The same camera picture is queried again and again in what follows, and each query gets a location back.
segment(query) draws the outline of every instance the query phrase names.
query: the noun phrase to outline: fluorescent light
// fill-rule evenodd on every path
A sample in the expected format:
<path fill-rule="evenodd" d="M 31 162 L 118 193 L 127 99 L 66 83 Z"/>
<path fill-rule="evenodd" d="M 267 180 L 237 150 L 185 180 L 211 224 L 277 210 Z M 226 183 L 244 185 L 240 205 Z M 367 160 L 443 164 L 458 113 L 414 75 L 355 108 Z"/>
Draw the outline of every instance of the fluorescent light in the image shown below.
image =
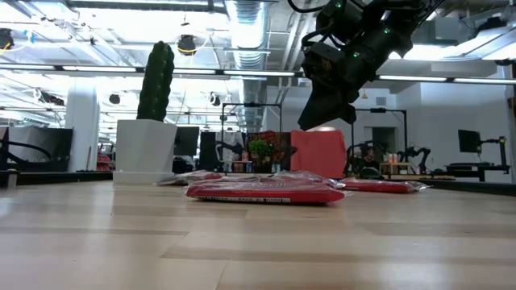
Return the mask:
<path fill-rule="evenodd" d="M 215 74 L 214 69 L 200 69 L 200 68 L 177 68 L 174 69 L 175 74 Z"/>
<path fill-rule="evenodd" d="M 516 43 L 509 44 L 490 55 L 484 57 L 484 60 L 506 60 L 516 58 Z"/>
<path fill-rule="evenodd" d="M 439 45 L 415 44 L 408 51 L 403 60 L 441 60 L 455 53 L 455 47 L 443 47 Z M 401 57 L 396 52 L 389 55 L 391 60 L 400 60 Z"/>
<path fill-rule="evenodd" d="M 224 48 L 224 52 L 238 52 L 238 53 L 261 53 L 270 54 L 271 51 L 267 49 L 251 49 L 251 48 Z"/>
<path fill-rule="evenodd" d="M 260 77 L 293 77 L 294 72 L 267 72 L 267 71 L 245 71 L 245 70 L 227 70 L 224 74 L 229 76 L 260 76 Z"/>
<path fill-rule="evenodd" d="M 516 85 L 516 80 L 503 79 L 476 79 L 476 78 L 459 78 L 453 80 L 455 83 L 461 84 L 487 84 L 487 85 Z"/>
<path fill-rule="evenodd" d="M 380 81 L 435 81 L 442 82 L 446 77 L 408 77 L 408 76 L 378 76 Z"/>
<path fill-rule="evenodd" d="M 0 64 L 0 69 L 54 70 L 54 67 L 51 65 Z"/>
<path fill-rule="evenodd" d="M 500 36 L 500 35 L 492 34 L 492 35 L 482 35 L 481 36 L 481 34 L 479 34 L 479 36 L 477 36 L 476 38 L 457 45 L 456 56 L 467 55 L 470 52 L 473 52 L 473 51 L 477 50 L 478 48 L 483 47 L 489 41 L 497 38 L 498 36 Z"/>
<path fill-rule="evenodd" d="M 135 73 L 136 68 L 128 67 L 94 67 L 94 66 L 64 66 L 64 70 L 79 72 L 113 72 L 113 73 Z"/>

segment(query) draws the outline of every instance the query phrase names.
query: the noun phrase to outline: wall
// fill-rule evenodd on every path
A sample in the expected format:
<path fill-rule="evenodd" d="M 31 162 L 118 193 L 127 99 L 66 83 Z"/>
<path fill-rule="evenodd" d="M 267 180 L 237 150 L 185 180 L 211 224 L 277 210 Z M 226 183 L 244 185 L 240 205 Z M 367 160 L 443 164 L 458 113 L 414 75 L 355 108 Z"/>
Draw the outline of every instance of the wall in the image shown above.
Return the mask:
<path fill-rule="evenodd" d="M 492 77 L 502 77 L 500 73 Z M 397 95 L 399 109 L 407 110 L 409 142 L 419 147 L 429 147 L 432 153 L 427 161 L 430 169 L 442 168 L 450 163 L 480 162 L 476 154 L 461 153 L 459 129 L 479 131 L 482 139 L 509 137 L 508 110 L 505 86 L 416 84 Z M 499 147 L 485 144 L 483 161 L 500 163 Z M 511 164 L 510 143 L 506 145 Z M 489 172 L 486 180 L 511 182 L 511 175 Z"/>
<path fill-rule="evenodd" d="M 376 97 L 387 97 L 387 109 L 396 109 L 396 96 L 389 93 L 388 89 L 366 89 L 365 90 L 368 98 L 364 99 L 359 97 L 353 104 L 354 107 L 360 109 L 377 108 Z M 269 101 L 273 102 L 273 98 L 277 95 L 277 90 L 268 89 Z M 292 88 L 287 94 L 284 102 L 283 109 L 283 131 L 300 130 L 298 125 L 298 119 L 301 115 L 302 108 L 306 104 L 306 100 L 311 94 L 311 88 Z M 372 138 L 371 127 L 394 127 L 397 128 L 399 133 L 399 140 L 403 140 L 403 115 L 395 113 L 394 116 L 391 113 L 387 114 L 372 114 L 369 112 L 357 112 L 357 121 L 355 123 L 355 143 L 359 143 Z M 264 115 L 263 130 L 278 131 L 279 118 L 268 110 Z M 351 144 L 351 125 L 347 124 L 343 120 L 337 119 L 327 122 L 320 127 L 334 127 L 337 130 L 341 130 L 344 134 L 346 144 Z M 398 142 L 397 147 L 401 150 L 403 144 Z"/>

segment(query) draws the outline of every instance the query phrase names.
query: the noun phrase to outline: red cushion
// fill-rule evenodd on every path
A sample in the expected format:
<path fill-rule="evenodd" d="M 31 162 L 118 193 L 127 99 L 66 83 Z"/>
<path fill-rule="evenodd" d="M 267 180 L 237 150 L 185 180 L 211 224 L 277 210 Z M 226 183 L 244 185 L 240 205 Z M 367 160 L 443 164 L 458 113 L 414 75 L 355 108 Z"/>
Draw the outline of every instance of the red cushion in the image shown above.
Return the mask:
<path fill-rule="evenodd" d="M 291 143 L 298 150 L 290 159 L 292 171 L 309 171 L 327 178 L 343 175 L 346 147 L 341 131 L 293 130 Z"/>

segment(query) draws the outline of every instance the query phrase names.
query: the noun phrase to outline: pillar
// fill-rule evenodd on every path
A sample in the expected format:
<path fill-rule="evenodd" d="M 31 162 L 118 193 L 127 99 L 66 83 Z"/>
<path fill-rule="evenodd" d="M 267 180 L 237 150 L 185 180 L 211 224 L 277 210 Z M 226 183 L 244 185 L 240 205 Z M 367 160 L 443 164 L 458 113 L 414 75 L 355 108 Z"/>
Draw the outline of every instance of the pillar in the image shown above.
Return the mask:
<path fill-rule="evenodd" d="M 506 67 L 499 67 L 502 69 L 503 77 L 505 79 L 516 78 L 516 64 Z M 512 182 L 516 183 L 516 85 L 506 86 L 507 110 L 509 115 L 509 140 L 506 146 L 507 163 L 511 165 L 510 173 L 512 175 Z"/>
<path fill-rule="evenodd" d="M 94 80 L 73 78 L 65 118 L 65 127 L 73 129 L 69 172 L 97 170 L 99 118 L 100 105 Z"/>

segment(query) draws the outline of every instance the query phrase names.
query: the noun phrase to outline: cactus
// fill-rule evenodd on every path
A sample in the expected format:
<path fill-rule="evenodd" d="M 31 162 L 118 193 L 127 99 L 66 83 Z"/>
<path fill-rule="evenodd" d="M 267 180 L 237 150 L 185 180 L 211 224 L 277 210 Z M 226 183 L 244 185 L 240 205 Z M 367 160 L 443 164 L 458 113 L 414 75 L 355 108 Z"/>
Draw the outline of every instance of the cactus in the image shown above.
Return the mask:
<path fill-rule="evenodd" d="M 154 44 L 148 56 L 144 84 L 139 94 L 137 119 L 163 122 L 167 116 L 170 84 L 174 70 L 174 54 L 163 41 Z"/>

